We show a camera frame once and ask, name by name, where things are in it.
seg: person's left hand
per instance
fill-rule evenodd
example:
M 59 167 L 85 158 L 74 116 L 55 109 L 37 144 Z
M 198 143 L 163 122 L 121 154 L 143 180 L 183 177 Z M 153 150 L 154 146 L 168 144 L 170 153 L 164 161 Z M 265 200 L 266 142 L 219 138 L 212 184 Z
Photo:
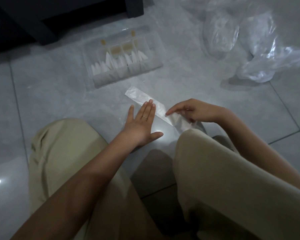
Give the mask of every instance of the person's left hand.
M 122 131 L 127 135 L 128 140 L 136 143 L 136 146 L 141 147 L 164 135 L 159 131 L 151 133 L 151 126 L 156 112 L 156 105 L 152 103 L 152 99 L 149 102 L 144 102 L 136 118 L 133 118 L 133 110 L 134 106 L 131 105 L 126 124 Z

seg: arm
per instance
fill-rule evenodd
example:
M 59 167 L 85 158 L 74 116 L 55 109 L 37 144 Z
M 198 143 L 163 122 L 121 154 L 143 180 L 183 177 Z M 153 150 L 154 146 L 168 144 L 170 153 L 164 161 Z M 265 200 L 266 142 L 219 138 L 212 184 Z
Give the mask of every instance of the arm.
M 191 121 L 217 123 L 227 133 L 242 157 L 300 189 L 300 174 L 229 109 L 189 99 L 174 105 L 166 115 L 174 112 Z
M 156 107 L 145 102 L 133 119 L 129 109 L 125 128 L 90 162 L 60 187 L 16 232 L 17 239 L 69 239 L 88 219 L 102 190 L 112 180 L 124 159 L 137 146 L 163 136 L 151 134 Z

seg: pants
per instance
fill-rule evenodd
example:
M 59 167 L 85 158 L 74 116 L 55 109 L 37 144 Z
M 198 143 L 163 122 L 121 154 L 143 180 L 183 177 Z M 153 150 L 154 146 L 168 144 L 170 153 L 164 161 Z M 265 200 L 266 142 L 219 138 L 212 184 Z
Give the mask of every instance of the pants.
M 80 119 L 55 121 L 32 140 L 31 212 L 107 142 Z M 200 239 L 300 239 L 300 190 L 196 129 L 184 132 L 173 162 L 178 200 Z M 162 239 L 123 169 L 119 169 L 74 239 Z

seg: person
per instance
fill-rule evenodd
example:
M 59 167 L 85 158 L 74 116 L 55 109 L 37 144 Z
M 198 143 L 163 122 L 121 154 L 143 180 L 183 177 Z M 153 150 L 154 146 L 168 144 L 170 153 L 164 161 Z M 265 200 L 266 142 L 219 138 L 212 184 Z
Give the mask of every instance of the person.
M 151 133 L 152 100 L 135 118 L 133 111 L 109 144 L 80 119 L 39 130 L 28 161 L 32 215 L 13 240 L 163 239 L 120 167 L 136 147 L 163 136 Z M 189 99 L 172 113 L 215 122 L 230 138 L 219 143 L 190 129 L 176 145 L 178 199 L 187 222 L 198 216 L 200 239 L 229 239 L 233 229 L 246 238 L 300 239 L 300 174 L 280 154 L 229 109 Z

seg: tiled floor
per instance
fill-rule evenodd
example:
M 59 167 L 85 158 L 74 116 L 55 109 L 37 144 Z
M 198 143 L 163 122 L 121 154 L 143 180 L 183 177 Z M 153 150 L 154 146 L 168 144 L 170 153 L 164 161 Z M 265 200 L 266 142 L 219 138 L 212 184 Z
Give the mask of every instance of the tiled floor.
M 300 9 L 292 12 L 282 4 L 288 1 L 280 1 L 276 8 L 289 20 L 299 20 Z M 55 44 L 29 44 L 0 54 L 0 239 L 11 237 L 29 215 L 27 156 L 36 131 L 56 119 L 79 117 L 111 141 L 132 104 L 124 96 L 132 85 L 166 106 L 193 97 L 232 109 L 300 171 L 300 69 L 277 73 L 264 84 L 238 80 L 233 75 L 240 47 L 215 61 L 201 50 L 201 24 L 180 7 L 180 0 L 144 3 L 141 17 L 117 15 L 72 30 Z M 300 0 L 294 6 L 298 8 Z M 140 25 L 158 31 L 167 52 L 164 66 L 87 92 L 81 38 Z M 300 22 L 293 28 L 291 41 L 300 45 Z M 172 197 L 176 190 L 172 158 L 179 134 L 159 118 L 154 129 L 165 135 L 132 153 L 123 167 L 155 217 L 163 213 L 151 206 L 159 205 L 158 199 L 165 195 Z

